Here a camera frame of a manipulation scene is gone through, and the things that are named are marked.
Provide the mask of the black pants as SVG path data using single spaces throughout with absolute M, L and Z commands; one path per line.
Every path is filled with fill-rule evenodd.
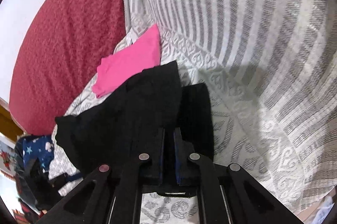
M 206 84 L 182 86 L 176 62 L 143 70 L 101 104 L 56 118 L 56 142 L 84 175 L 102 164 L 120 173 L 145 152 L 159 165 L 160 129 L 178 128 L 195 152 L 214 156 L 211 104 Z

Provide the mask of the blue star patterned cloth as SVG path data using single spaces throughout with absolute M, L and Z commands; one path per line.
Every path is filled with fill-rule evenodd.
M 17 170 L 25 170 L 30 160 L 37 159 L 42 172 L 49 172 L 50 163 L 54 159 L 51 135 L 21 137 L 15 144 L 14 152 Z

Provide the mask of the folded pink garment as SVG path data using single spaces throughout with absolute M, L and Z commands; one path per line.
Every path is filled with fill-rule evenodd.
M 130 77 L 160 64 L 160 33 L 157 25 L 147 29 L 134 44 L 101 59 L 92 91 L 97 98 L 112 93 Z

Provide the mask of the red textured blanket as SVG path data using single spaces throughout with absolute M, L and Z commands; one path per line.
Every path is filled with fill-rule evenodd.
M 125 34 L 123 0 L 45 0 L 14 66 L 13 119 L 28 134 L 51 134 Z

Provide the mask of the wooden bed frame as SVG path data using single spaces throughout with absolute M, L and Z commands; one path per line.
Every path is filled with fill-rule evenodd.
M 8 104 L 1 98 L 0 130 L 1 133 L 13 142 L 23 135 L 23 130 L 12 119 Z

